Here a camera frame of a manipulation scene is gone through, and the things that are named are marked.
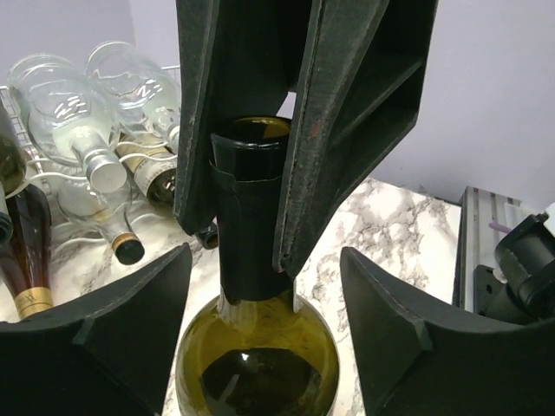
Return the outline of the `green wine bottle white label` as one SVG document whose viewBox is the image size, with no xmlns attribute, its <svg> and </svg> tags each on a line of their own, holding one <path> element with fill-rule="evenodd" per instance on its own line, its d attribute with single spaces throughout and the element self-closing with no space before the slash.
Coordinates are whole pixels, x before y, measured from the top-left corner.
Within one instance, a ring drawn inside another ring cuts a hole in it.
<svg viewBox="0 0 555 416">
<path fill-rule="evenodd" d="M 339 360 L 325 320 L 272 265 L 291 123 L 229 120 L 212 132 L 220 293 L 183 334 L 183 415 L 329 415 Z"/>
</svg>

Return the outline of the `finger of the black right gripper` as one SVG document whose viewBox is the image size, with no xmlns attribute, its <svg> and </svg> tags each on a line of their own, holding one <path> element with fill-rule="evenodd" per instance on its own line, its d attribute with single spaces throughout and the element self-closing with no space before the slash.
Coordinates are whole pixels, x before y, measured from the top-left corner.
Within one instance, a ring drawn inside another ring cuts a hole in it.
<svg viewBox="0 0 555 416">
<path fill-rule="evenodd" d="M 174 212 L 189 234 L 214 216 L 209 136 L 224 120 L 274 115 L 297 101 L 281 194 L 280 235 L 321 234 L 308 163 L 323 133 L 312 74 L 323 24 L 321 1 L 178 1 L 182 106 Z"/>
<path fill-rule="evenodd" d="M 295 276 L 337 207 L 415 126 L 435 1 L 315 1 L 273 262 Z"/>
</svg>

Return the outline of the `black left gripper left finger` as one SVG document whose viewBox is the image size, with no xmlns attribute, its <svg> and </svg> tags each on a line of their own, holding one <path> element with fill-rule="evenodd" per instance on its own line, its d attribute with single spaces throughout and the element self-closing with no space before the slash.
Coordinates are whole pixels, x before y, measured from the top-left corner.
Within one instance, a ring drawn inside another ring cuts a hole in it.
<svg viewBox="0 0 555 416">
<path fill-rule="evenodd" d="M 182 244 L 142 269 L 1 324 L 3 415 L 160 415 L 192 270 Z"/>
</svg>

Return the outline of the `clear bottle silver cap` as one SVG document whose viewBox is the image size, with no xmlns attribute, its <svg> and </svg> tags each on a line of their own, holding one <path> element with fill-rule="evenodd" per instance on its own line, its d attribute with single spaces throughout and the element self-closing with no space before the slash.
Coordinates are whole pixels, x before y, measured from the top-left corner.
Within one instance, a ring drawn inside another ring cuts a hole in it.
<svg viewBox="0 0 555 416">
<path fill-rule="evenodd" d="M 132 44 L 104 42 L 89 54 L 85 75 L 115 108 L 128 135 L 156 137 L 179 149 L 181 89 L 160 65 Z"/>
</svg>

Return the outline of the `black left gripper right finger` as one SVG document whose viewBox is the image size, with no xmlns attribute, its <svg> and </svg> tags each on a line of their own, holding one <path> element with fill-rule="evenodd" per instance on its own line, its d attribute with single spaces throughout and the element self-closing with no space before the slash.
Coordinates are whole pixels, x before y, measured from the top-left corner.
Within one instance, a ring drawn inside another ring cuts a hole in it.
<svg viewBox="0 0 555 416">
<path fill-rule="evenodd" d="M 456 308 L 351 247 L 340 269 L 366 414 L 553 414 L 553 321 Z"/>
</svg>

